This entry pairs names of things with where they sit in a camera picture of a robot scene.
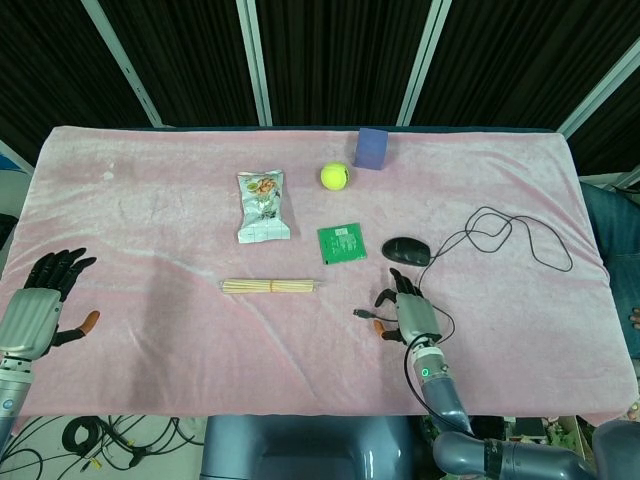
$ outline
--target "snack bag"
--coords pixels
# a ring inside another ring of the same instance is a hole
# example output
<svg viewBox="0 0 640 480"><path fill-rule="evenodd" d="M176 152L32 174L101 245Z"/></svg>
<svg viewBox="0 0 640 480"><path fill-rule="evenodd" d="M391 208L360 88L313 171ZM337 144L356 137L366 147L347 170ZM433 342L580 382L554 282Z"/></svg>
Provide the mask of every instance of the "snack bag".
<svg viewBox="0 0 640 480"><path fill-rule="evenodd" d="M288 240L289 227L282 221L282 170L265 173L238 174L244 221L238 230L240 243L265 242L267 240Z"/></svg>

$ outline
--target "yellow tennis ball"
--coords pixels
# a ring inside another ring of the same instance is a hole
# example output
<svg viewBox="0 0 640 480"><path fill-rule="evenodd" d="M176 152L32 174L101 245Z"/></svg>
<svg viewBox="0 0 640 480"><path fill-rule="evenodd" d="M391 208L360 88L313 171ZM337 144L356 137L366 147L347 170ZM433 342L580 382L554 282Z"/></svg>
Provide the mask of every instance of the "yellow tennis ball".
<svg viewBox="0 0 640 480"><path fill-rule="evenodd" d="M342 190L349 183L349 169L344 163L327 163L320 172L320 180L329 190Z"/></svg>

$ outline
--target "bundle of sticks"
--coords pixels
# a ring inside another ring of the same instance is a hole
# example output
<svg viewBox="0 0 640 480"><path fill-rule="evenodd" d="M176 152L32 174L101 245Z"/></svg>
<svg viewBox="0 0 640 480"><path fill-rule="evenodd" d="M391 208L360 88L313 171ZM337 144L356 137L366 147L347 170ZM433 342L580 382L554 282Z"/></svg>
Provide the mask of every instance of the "bundle of sticks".
<svg viewBox="0 0 640 480"><path fill-rule="evenodd" d="M220 282L222 293L309 293L316 289L315 280L256 280L228 278Z"/></svg>

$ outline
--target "pink tablecloth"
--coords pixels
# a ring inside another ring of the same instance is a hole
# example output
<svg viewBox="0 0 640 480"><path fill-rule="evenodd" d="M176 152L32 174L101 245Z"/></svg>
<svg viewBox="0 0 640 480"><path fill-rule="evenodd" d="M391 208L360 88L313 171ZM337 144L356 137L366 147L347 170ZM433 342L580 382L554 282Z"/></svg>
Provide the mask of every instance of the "pink tablecloth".
<svg viewBox="0 0 640 480"><path fill-rule="evenodd" d="M383 171L341 192L318 171L353 158L355 132L127 132L62 127L42 149L0 287L0 308L49 251L99 258L62 314L83 341L37 362L25 415L418 414L404 348L351 315L391 286L380 254L433 249L482 205L546 221L569 273L531 258L525 231L496 254L468 243L423 284L456 319L443 345L471 414L615 416L636 384L567 144L557 134L390 135ZM290 241L239 245L238 171L285 172ZM359 222L368 258L325 266L316 230ZM563 262L534 230L539 255ZM410 277L418 270L402 267ZM226 277L315 278L315 294L225 296ZM442 320L443 330L448 330Z"/></svg>

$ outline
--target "black mouse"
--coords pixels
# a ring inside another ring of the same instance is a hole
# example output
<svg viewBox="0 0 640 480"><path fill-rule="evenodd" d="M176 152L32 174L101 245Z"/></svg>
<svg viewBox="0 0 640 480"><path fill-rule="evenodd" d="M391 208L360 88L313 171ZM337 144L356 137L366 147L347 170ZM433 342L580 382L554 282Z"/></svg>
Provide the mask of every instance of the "black mouse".
<svg viewBox="0 0 640 480"><path fill-rule="evenodd" d="M414 267L426 267L431 260L429 246L420 240L409 237L396 237L387 240L382 245L382 254L392 262L413 265Z"/></svg>

